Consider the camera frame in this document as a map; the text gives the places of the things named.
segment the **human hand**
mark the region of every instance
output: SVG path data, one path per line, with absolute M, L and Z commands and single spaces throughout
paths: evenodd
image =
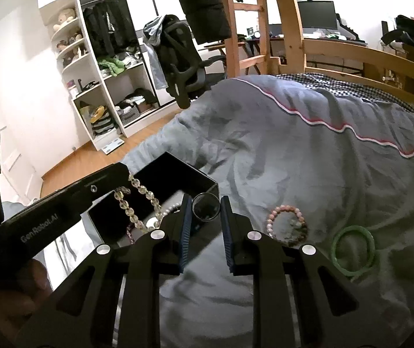
M 28 318 L 52 293 L 47 270 L 36 259 L 31 259 L 17 274 L 22 291 L 0 290 L 0 330 L 13 342 Z

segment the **chair armrest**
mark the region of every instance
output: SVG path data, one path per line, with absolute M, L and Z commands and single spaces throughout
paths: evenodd
M 209 57 L 207 60 L 203 60 L 200 63 L 200 66 L 201 67 L 209 67 L 214 62 L 217 62 L 217 61 L 223 61 L 223 62 L 225 62 L 226 61 L 226 56 L 225 55 L 216 55 L 216 56 Z

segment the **wooden bed frame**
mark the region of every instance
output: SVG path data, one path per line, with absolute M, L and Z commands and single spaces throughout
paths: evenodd
M 233 37 L 225 40 L 226 62 L 228 64 L 228 77 L 237 77 L 241 69 L 253 65 L 259 66 L 262 74 L 283 73 L 322 73 L 338 80 L 356 82 L 384 90 L 397 98 L 414 105 L 414 94 L 401 88 L 344 72 L 336 72 L 328 69 L 311 68 L 307 66 L 307 55 L 326 55 L 341 57 L 343 59 L 356 60 L 366 64 L 372 64 L 377 68 L 388 69 L 396 74 L 401 74 L 414 79 L 414 62 L 386 52 L 373 50 L 350 43 L 340 41 L 319 41 L 304 39 L 300 20 L 299 7 L 296 0 L 276 0 L 281 25 L 284 34 L 287 65 L 281 65 L 278 57 L 270 56 L 270 37 L 268 25 L 268 9 L 266 0 L 257 0 L 257 4 L 235 3 L 233 0 L 222 0 L 225 6 L 226 16 L 231 26 Z M 260 31 L 260 55 L 239 60 L 239 46 L 236 33 L 236 10 L 257 11 Z

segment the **purple beaded bracelet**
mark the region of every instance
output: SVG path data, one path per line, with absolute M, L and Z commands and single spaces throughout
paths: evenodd
M 291 234 L 290 233 L 286 234 L 285 238 L 289 238 L 288 241 L 282 241 L 276 238 L 276 234 L 273 231 L 273 223 L 275 222 L 275 218 L 281 212 L 292 212 L 299 219 L 299 221 L 296 222 L 295 224 L 291 223 L 291 226 L 299 233 L 299 235 L 293 239 L 290 239 Z M 271 211 L 265 223 L 266 223 L 266 231 L 268 235 L 271 238 L 284 243 L 288 247 L 295 246 L 296 244 L 299 244 L 307 239 L 308 227 L 307 227 L 307 224 L 305 223 L 305 218 L 303 218 L 302 212 L 300 212 L 299 208 L 295 208 L 293 206 L 284 205 L 284 204 L 277 206 L 275 209 Z

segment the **black and white checkered blanket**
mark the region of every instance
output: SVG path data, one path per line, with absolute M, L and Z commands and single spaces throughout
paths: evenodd
M 371 86 L 359 85 L 352 82 L 339 81 L 335 78 L 322 75 L 320 73 L 300 73 L 293 75 L 277 75 L 282 80 L 295 81 L 301 83 L 308 89 L 324 89 L 332 92 L 336 97 L 345 96 L 358 97 L 365 99 L 366 102 L 391 102 L 397 103 L 401 108 L 414 113 L 414 106 Z

